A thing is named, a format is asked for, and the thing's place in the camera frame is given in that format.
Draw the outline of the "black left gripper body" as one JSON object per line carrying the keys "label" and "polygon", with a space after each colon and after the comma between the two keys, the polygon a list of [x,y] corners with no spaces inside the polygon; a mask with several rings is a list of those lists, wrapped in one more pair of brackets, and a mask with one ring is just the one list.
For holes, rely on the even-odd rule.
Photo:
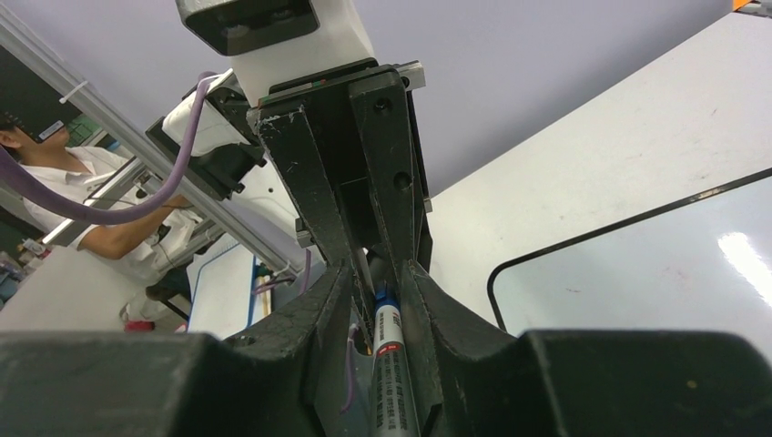
{"label": "black left gripper body", "polygon": [[324,260],[372,249],[428,268],[431,197],[412,94],[422,64],[372,58],[274,86],[247,113]]}

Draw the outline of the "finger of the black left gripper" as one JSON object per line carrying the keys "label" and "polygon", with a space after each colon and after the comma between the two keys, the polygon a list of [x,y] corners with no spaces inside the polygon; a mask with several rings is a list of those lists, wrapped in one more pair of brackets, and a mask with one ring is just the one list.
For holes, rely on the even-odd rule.
{"label": "finger of the black left gripper", "polygon": [[384,65],[365,70],[349,86],[349,97],[383,257],[393,282],[401,284],[406,264],[427,269],[432,255],[428,190],[412,92],[395,66]]}
{"label": "finger of the black left gripper", "polygon": [[324,259],[362,279],[362,153],[349,108],[256,110],[256,133]]}

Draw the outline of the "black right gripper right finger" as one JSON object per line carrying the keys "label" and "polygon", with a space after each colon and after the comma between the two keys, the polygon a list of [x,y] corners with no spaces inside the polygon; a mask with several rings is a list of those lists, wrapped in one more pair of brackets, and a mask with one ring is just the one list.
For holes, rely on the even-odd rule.
{"label": "black right gripper right finger", "polygon": [[741,337],[683,330],[512,336],[418,263],[400,298],[423,436],[768,436],[771,369]]}

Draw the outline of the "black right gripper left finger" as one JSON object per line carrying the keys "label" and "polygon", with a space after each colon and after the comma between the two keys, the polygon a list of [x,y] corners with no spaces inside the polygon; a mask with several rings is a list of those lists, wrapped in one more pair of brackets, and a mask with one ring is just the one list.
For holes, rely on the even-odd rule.
{"label": "black right gripper left finger", "polygon": [[208,334],[18,332],[1,338],[4,436],[334,436],[354,275],[227,340]]}

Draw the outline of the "white blue whiteboard marker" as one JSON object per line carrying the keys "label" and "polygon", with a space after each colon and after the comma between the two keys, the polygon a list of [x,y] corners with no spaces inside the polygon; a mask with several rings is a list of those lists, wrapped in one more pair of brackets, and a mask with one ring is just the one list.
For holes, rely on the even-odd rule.
{"label": "white blue whiteboard marker", "polygon": [[371,435],[418,436],[401,309],[387,284],[375,291],[375,328],[371,382]]}

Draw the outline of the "black framed whiteboard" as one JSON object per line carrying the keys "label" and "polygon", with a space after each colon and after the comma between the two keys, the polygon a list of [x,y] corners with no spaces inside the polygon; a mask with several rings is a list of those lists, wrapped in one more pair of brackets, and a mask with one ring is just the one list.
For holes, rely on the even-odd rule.
{"label": "black framed whiteboard", "polygon": [[504,262],[497,325],[714,330],[771,352],[771,173],[763,170]]}

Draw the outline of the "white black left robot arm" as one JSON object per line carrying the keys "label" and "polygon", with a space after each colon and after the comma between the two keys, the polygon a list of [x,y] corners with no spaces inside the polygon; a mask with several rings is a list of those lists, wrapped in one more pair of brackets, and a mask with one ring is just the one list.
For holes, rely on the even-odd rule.
{"label": "white black left robot arm", "polygon": [[308,249],[350,260],[362,280],[428,268],[431,209],[413,93],[419,61],[372,58],[273,86],[250,104],[232,72],[190,92],[147,136],[167,158],[192,132],[186,175],[216,201],[260,218],[258,239],[281,263]]}

